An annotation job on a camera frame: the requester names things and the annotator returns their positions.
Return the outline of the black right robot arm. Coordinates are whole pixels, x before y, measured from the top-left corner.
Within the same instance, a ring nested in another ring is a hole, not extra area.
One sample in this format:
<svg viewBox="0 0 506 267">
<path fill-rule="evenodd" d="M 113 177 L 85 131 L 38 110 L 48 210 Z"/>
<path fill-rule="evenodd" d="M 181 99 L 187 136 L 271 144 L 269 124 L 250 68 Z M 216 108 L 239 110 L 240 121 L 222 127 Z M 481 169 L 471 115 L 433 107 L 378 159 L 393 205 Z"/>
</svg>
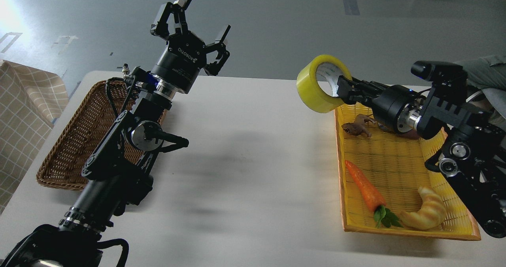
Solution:
<svg viewBox="0 0 506 267">
<path fill-rule="evenodd" d="M 443 175 L 488 235 L 504 238 L 504 130 L 488 122 L 490 112 L 466 102 L 467 73 L 462 66 L 417 61 L 411 72 L 431 82 L 428 96 L 343 74 L 337 77 L 335 92 L 346 104 L 370 107 L 376 121 L 395 133 L 415 131 L 428 140 L 444 129 L 446 140 L 425 167 Z"/>
</svg>

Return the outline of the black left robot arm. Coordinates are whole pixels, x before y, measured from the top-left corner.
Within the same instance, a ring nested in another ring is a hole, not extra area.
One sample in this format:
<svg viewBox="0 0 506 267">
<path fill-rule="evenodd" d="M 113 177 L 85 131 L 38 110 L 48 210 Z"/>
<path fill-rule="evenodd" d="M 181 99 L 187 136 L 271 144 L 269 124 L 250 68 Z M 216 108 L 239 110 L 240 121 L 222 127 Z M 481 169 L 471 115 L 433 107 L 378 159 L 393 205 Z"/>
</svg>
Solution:
<svg viewBox="0 0 506 267">
<path fill-rule="evenodd" d="M 103 250 L 120 246 L 118 267 L 128 260 L 125 239 L 101 240 L 112 216 L 138 205 L 152 191 L 150 171 L 160 153 L 186 148 L 188 139 L 165 132 L 159 119 L 177 93 L 188 94 L 201 70 L 216 76 L 230 56 L 227 25 L 206 44 L 188 29 L 185 12 L 192 0 L 163 4 L 150 33 L 166 48 L 150 71 L 123 71 L 127 94 L 121 111 L 89 156 L 81 175 L 87 185 L 54 227 L 42 224 L 21 240 L 1 261 L 2 267 L 97 267 Z"/>
</svg>

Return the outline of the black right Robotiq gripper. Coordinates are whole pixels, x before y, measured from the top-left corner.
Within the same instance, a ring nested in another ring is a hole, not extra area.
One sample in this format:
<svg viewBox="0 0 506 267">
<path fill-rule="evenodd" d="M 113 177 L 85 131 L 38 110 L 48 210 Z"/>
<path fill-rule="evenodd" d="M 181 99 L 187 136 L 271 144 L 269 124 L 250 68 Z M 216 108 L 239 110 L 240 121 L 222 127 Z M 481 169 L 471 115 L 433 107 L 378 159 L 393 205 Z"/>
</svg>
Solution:
<svg viewBox="0 0 506 267">
<path fill-rule="evenodd" d="M 336 93 L 345 104 L 372 105 L 374 119 L 394 133 L 412 130 L 407 114 L 415 101 L 415 92 L 401 85 L 388 86 L 375 81 L 360 81 L 339 76 Z"/>
</svg>

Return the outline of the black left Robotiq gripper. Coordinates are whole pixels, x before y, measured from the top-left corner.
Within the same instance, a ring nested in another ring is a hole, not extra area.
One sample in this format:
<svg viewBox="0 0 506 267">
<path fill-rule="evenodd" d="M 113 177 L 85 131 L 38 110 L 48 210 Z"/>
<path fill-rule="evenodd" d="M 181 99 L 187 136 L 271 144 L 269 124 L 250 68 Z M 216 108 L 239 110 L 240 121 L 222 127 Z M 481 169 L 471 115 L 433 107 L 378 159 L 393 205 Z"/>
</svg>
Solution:
<svg viewBox="0 0 506 267">
<path fill-rule="evenodd" d="M 211 44 L 189 31 L 185 11 L 192 0 L 177 0 L 160 6 L 157 16 L 150 28 L 150 34 L 162 38 L 168 45 L 151 70 L 179 92 L 188 94 L 200 70 L 204 67 L 206 74 L 217 76 L 230 57 L 225 40 L 231 29 L 227 25 Z M 175 33 L 169 31 L 169 18 L 174 20 Z M 213 62 L 206 63 L 207 54 L 216 52 Z"/>
</svg>

